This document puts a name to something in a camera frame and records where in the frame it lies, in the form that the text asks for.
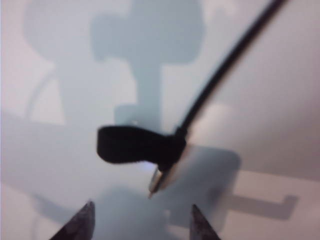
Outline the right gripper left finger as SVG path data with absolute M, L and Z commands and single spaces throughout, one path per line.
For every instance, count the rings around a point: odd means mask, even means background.
M 88 201 L 51 240 L 91 240 L 96 224 L 96 209 L 93 201 Z

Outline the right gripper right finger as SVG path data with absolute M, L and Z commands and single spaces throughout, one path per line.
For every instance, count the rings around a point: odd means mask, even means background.
M 191 207 L 189 239 L 190 240 L 220 240 L 221 239 L 196 204 L 193 204 Z

